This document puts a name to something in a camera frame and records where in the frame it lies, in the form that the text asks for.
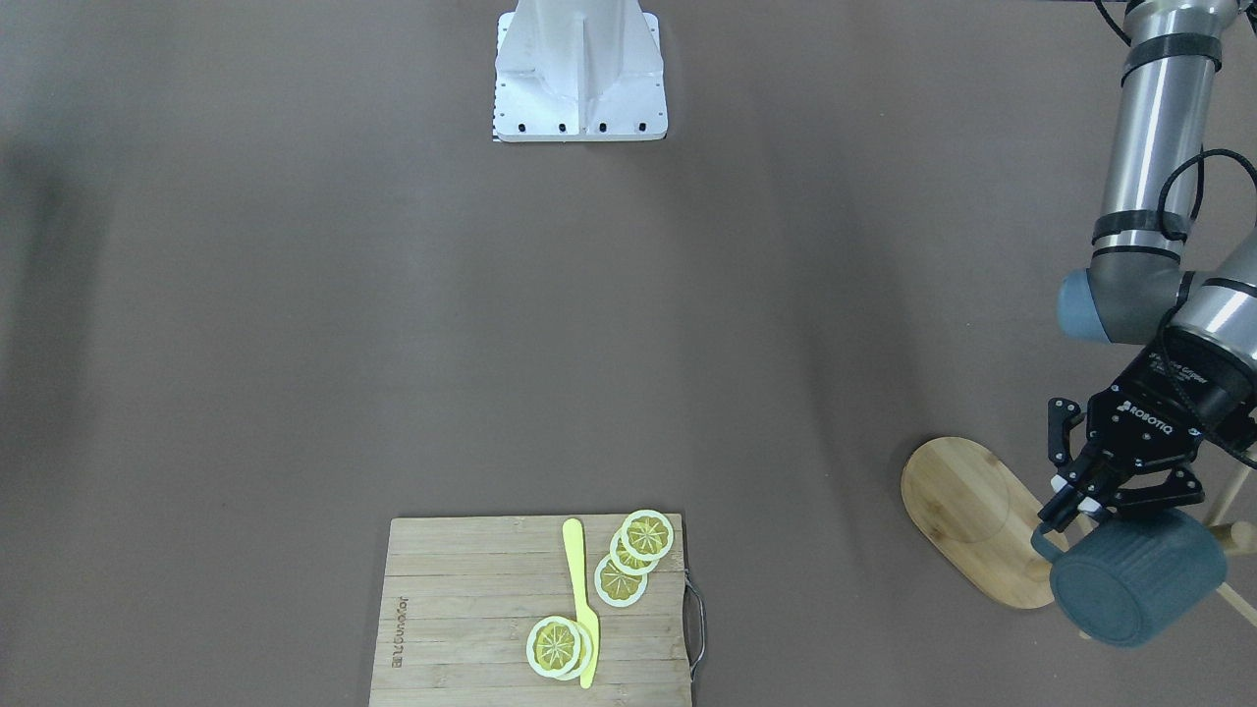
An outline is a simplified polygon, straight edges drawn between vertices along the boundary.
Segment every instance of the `white plastic bracket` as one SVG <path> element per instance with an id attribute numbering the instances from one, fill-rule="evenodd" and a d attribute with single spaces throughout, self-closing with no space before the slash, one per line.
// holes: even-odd
<path id="1" fill-rule="evenodd" d="M 519 0 L 498 20 L 493 136 L 503 142 L 660 140 L 659 19 L 637 0 Z"/>

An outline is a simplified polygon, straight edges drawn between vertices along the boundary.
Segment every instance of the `gray table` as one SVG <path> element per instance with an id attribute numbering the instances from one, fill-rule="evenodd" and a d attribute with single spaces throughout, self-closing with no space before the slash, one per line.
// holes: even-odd
<path id="1" fill-rule="evenodd" d="M 671 133 L 602 146 L 490 142 L 510 9 L 0 6 L 0 703 L 363 704 L 390 518 L 636 507 L 686 518 L 699 704 L 1251 702 L 1221 600 L 1085 643 L 899 502 L 940 434 L 1045 494 L 1046 400 L 1134 353 L 1055 323 L 1094 8 L 650 1 Z M 1254 65 L 1210 146 L 1257 156 Z M 1190 268 L 1252 219 L 1210 177 Z"/>

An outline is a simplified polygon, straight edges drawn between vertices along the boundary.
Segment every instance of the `blue mug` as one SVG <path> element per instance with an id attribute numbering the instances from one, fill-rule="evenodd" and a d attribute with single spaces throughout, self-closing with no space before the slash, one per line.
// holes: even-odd
<path id="1" fill-rule="evenodd" d="M 1148 643 L 1227 579 L 1213 533 L 1177 509 L 1106 521 L 1065 552 L 1036 536 L 1061 610 L 1109 645 Z"/>

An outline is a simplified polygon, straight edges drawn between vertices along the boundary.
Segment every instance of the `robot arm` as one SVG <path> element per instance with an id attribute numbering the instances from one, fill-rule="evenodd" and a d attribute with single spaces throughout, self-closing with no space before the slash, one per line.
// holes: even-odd
<path id="1" fill-rule="evenodd" d="M 1228 452 L 1257 442 L 1257 230 L 1209 276 L 1179 268 L 1194 218 L 1187 180 L 1199 160 L 1222 33 L 1254 0 L 1134 0 L 1125 28 L 1117 135 L 1096 221 L 1091 267 L 1061 289 L 1071 336 L 1144 345 L 1114 384 L 1087 403 L 1048 404 L 1056 496 L 1040 512 L 1061 531 L 1077 515 L 1135 517 L 1204 498 L 1192 474 L 1200 442 Z M 1168 313 L 1173 312 L 1166 321 Z M 1086 420 L 1075 457 L 1070 430 Z M 1160 486 L 1124 488 L 1165 473 Z"/>

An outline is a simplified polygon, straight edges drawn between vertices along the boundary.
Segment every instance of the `stack of lemon slices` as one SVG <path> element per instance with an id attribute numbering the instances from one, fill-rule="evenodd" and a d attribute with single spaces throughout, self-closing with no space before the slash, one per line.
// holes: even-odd
<path id="1" fill-rule="evenodd" d="M 598 596 L 610 606 L 628 606 L 646 591 L 646 576 L 672 548 L 672 523 L 657 511 L 635 511 L 611 536 L 611 552 L 595 570 Z M 579 677 L 590 664 L 593 638 L 564 616 L 546 616 L 528 634 L 528 664 L 557 681 Z"/>
<path id="2" fill-rule="evenodd" d="M 646 591 L 646 577 L 672 548 L 672 523 L 659 511 L 635 511 L 611 536 L 598 562 L 595 589 L 608 606 L 630 606 Z"/>

